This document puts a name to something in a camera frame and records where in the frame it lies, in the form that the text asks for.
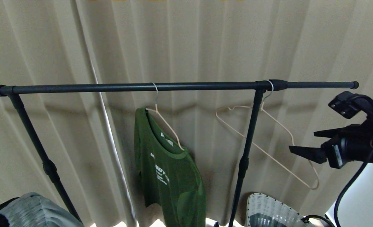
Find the white surface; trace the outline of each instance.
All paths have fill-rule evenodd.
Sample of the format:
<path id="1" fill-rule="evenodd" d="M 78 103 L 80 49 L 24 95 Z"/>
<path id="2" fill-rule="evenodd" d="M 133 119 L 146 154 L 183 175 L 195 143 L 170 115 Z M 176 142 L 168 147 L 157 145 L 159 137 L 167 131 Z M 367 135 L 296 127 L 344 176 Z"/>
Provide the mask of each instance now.
<path id="1" fill-rule="evenodd" d="M 360 87 L 353 92 L 373 98 L 373 1 L 0 1 L 0 84 L 96 79 L 357 80 Z M 315 146 L 325 140 L 314 138 L 313 131 L 348 123 L 327 106 L 343 90 L 274 92 L 265 109 L 292 131 L 297 145 Z M 244 139 L 218 122 L 214 112 L 224 105 L 251 105 L 253 95 L 177 91 L 160 92 L 158 99 L 161 113 L 195 157 L 207 192 L 207 217 L 222 225 L 229 219 Z M 143 220 L 150 213 L 142 209 L 133 160 L 134 112 L 152 108 L 155 92 L 22 99 L 86 226 L 136 224 L 123 179 L 140 226 L 156 220 Z M 246 132 L 249 113 L 221 114 Z M 349 122 L 363 120 L 359 115 Z M 314 183 L 310 166 L 290 154 L 289 137 L 281 132 L 260 115 L 254 141 Z M 303 214 L 323 214 L 357 167 L 348 164 L 335 171 L 316 164 L 321 186 L 310 191 L 252 148 L 236 219 L 244 223 L 245 201 L 252 192 L 270 195 Z M 10 101 L 0 98 L 0 203 L 29 191 L 63 204 Z"/>
<path id="2" fill-rule="evenodd" d="M 333 217 L 334 205 L 328 210 Z M 373 226 L 373 164 L 368 164 L 341 200 L 338 209 L 342 227 Z"/>

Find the black metal rod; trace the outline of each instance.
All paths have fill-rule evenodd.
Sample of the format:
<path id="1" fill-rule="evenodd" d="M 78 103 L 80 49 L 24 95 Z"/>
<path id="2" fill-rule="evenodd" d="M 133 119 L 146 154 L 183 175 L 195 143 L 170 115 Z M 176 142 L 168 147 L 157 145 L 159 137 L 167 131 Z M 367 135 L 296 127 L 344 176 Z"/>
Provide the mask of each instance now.
<path id="1" fill-rule="evenodd" d="M 251 119 L 247 132 L 247 139 L 245 141 L 244 153 L 242 154 L 240 164 L 238 166 L 238 178 L 236 189 L 234 192 L 233 207 L 231 209 L 231 217 L 228 227 L 233 227 L 234 218 L 237 213 L 238 202 L 240 201 L 242 183 L 244 182 L 245 173 L 249 165 L 249 151 L 251 150 L 252 138 L 254 136 L 255 126 L 257 124 L 259 108 L 261 106 L 263 93 L 265 90 L 256 90 L 254 96 L 254 105 L 252 107 Z"/>
<path id="2" fill-rule="evenodd" d="M 273 90 L 287 88 L 343 88 L 356 89 L 358 82 L 287 82 L 271 79 Z M 161 91 L 170 90 L 271 90 L 267 81 L 255 82 L 196 82 L 196 83 L 156 83 Z M 35 93 L 67 93 L 67 92 L 123 92 L 123 91 L 155 91 L 152 83 L 145 84 L 63 84 L 34 86 L 4 86 L 0 85 L 0 96 L 12 94 Z"/>
<path id="3" fill-rule="evenodd" d="M 44 167 L 45 173 L 49 176 L 51 182 L 55 185 L 61 199 L 66 205 L 68 211 L 81 222 L 79 215 L 77 214 L 74 205 L 71 203 L 69 196 L 67 195 L 66 190 L 64 189 L 63 184 L 61 183 L 60 177 L 57 173 L 55 164 L 48 158 L 48 155 L 45 152 L 44 147 L 42 146 L 41 141 L 29 119 L 29 116 L 25 110 L 24 104 L 19 95 L 10 95 L 9 98 L 17 110 L 18 115 L 21 118 L 22 123 L 25 126 L 26 131 L 28 132 L 29 137 L 31 138 L 32 143 L 35 146 L 36 151 L 38 152 L 39 157 L 42 160 L 42 165 Z"/>

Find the metal hook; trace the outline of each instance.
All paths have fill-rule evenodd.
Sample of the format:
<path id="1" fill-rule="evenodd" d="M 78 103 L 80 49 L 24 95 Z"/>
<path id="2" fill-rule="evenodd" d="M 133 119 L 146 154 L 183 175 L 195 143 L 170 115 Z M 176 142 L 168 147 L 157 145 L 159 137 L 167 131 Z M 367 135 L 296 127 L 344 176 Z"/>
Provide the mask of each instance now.
<path id="1" fill-rule="evenodd" d="M 270 80 L 266 79 L 265 81 L 267 81 L 267 82 L 270 83 L 270 85 L 272 86 L 272 90 L 270 91 L 269 95 L 267 95 L 265 98 L 263 98 L 262 102 L 264 102 L 266 98 L 268 98 L 269 96 L 271 96 L 272 93 L 273 93 L 273 90 L 275 89 L 275 87 L 273 86 L 273 83 Z"/>
<path id="2" fill-rule="evenodd" d="M 157 99 L 159 98 L 159 89 L 157 88 L 157 85 L 153 82 L 151 82 L 155 87 L 156 87 L 156 91 L 157 91 L 157 96 L 156 96 L 156 106 L 157 106 Z"/>

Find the rack leg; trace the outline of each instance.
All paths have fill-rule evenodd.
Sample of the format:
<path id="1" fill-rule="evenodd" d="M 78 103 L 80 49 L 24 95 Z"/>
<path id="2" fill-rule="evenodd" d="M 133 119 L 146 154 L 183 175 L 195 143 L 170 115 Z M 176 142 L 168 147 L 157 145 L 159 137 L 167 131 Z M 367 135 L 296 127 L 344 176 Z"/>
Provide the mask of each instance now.
<path id="1" fill-rule="evenodd" d="M 244 147 L 244 153 L 241 157 L 240 164 L 238 165 L 238 178 L 237 178 L 237 185 L 234 192 L 234 199 L 233 199 L 233 207 L 231 210 L 231 217 L 230 222 L 228 224 L 228 227 L 233 227 L 234 224 L 234 218 L 236 216 L 238 202 L 240 201 L 240 194 L 241 194 L 241 188 L 242 183 L 244 181 L 245 173 L 248 169 L 248 157 L 249 157 L 249 151 L 251 149 L 251 143 L 252 138 L 254 136 L 255 126 L 257 124 L 257 118 L 259 113 L 259 108 L 261 106 L 263 93 L 265 93 L 265 90 L 256 90 L 255 96 L 254 96 L 254 105 L 252 108 L 251 113 L 251 119 L 249 121 L 249 127 L 247 132 L 247 140 L 245 141 L 245 147 Z"/>
<path id="2" fill-rule="evenodd" d="M 61 199 L 63 200 L 64 204 L 66 205 L 68 211 L 75 217 L 77 220 L 81 222 L 81 219 L 79 215 L 77 214 L 76 209 L 74 208 L 73 204 L 71 203 L 71 200 L 69 196 L 67 195 L 66 190 L 64 189 L 63 184 L 61 183 L 59 174 L 57 172 L 57 168 L 55 164 L 48 158 L 48 155 L 45 152 L 44 147 L 42 146 L 41 141 L 39 140 L 38 135 L 36 134 L 36 131 L 31 123 L 31 120 L 29 119 L 28 114 L 26 113 L 24 104 L 19 97 L 19 95 L 9 95 L 9 98 L 14 106 L 14 108 L 17 110 L 18 115 L 21 118 L 22 123 L 25 126 L 26 131 L 28 132 L 29 137 L 31 138 L 32 143 L 34 144 L 36 151 L 39 154 L 39 157 L 42 160 L 42 165 L 44 167 L 44 171 L 46 175 L 49 176 L 51 182 L 55 185 L 55 188 L 57 189 L 59 195 L 61 196 Z"/>

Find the clothes hanger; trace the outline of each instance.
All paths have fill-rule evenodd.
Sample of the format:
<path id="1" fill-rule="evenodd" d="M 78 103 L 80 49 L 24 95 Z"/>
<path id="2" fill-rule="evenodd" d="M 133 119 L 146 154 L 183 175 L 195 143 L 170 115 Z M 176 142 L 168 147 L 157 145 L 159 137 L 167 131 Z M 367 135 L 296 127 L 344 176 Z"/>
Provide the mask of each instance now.
<path id="1" fill-rule="evenodd" d="M 152 111 L 152 112 L 155 112 L 157 113 L 160 118 L 165 122 L 165 124 L 168 126 L 169 129 L 171 129 L 172 133 L 175 135 L 175 137 L 177 138 L 177 142 L 178 142 L 178 146 L 179 148 L 182 150 L 182 151 L 185 151 L 184 148 L 182 148 L 181 146 L 181 143 L 179 142 L 179 138 L 178 138 L 178 135 L 175 133 L 175 131 L 171 128 L 171 126 L 168 124 L 168 122 L 166 122 L 166 120 L 162 117 L 162 115 L 160 114 L 158 108 L 157 108 L 157 99 L 159 98 L 159 89 L 157 88 L 156 84 L 152 82 L 152 84 L 156 87 L 156 91 L 157 91 L 157 96 L 156 96 L 156 101 L 155 101 L 155 105 L 156 105 L 156 109 L 149 109 L 149 108 L 146 108 L 146 110 L 148 111 Z"/>
<path id="2" fill-rule="evenodd" d="M 289 133 L 290 137 L 291 137 L 291 142 L 294 145 L 294 137 L 293 137 L 293 134 L 284 126 L 282 125 L 279 121 L 277 121 L 274 117 L 272 117 L 268 112 L 266 112 L 264 109 L 263 109 L 263 105 L 264 105 L 264 101 L 266 98 L 268 98 L 270 95 L 272 95 L 273 93 L 273 90 L 274 90 L 274 86 L 273 86 L 273 83 L 270 81 L 270 80 L 266 80 L 268 81 L 271 85 L 272 85 L 272 91 L 270 92 L 269 95 L 267 95 L 265 98 L 263 98 L 262 100 L 262 105 L 261 105 L 261 111 L 264 112 L 266 115 L 268 115 L 272 120 L 274 120 L 276 123 L 278 123 L 284 130 L 286 130 L 286 132 Z M 225 125 L 227 125 L 229 128 L 231 128 L 232 130 L 234 130 L 235 132 L 237 132 L 239 135 L 241 135 L 243 138 L 247 138 L 246 136 L 244 136 L 241 132 L 238 132 L 236 129 L 234 129 L 233 127 L 231 127 L 231 125 L 227 124 L 223 119 L 221 119 L 219 116 L 218 116 L 218 111 L 220 109 L 223 109 L 224 107 L 220 107 L 216 110 L 216 117 L 221 121 L 223 122 Z M 252 107 L 250 106 L 240 106 L 240 105 L 236 105 L 234 106 L 233 108 L 230 108 L 230 107 L 227 107 L 229 110 L 234 110 L 235 108 L 247 108 L 247 109 L 252 109 Z M 292 171 L 290 171 L 289 169 L 287 169 L 282 163 L 280 163 L 279 161 L 277 161 L 275 158 L 273 158 L 270 154 L 268 154 L 264 149 L 260 148 L 258 145 L 256 145 L 254 142 L 252 142 L 253 145 L 255 145 L 259 150 L 261 150 L 263 153 L 265 153 L 269 158 L 271 158 L 273 161 L 275 161 L 277 164 L 279 164 L 281 167 L 283 167 L 283 169 L 285 169 L 286 171 L 288 171 L 290 174 L 292 174 L 295 178 L 297 178 L 297 180 L 299 180 L 300 182 L 302 182 L 305 186 L 307 186 L 308 188 L 312 189 L 312 190 L 316 190 L 318 187 L 319 187 L 319 175 L 318 175 L 318 172 L 317 170 L 315 169 L 315 167 L 313 166 L 312 162 L 310 160 L 308 160 L 309 164 L 311 165 L 312 169 L 314 170 L 316 176 L 317 176 L 317 185 L 316 187 L 311 187 L 309 186 L 306 182 L 304 182 L 300 177 L 298 177 L 296 174 L 294 174 Z"/>

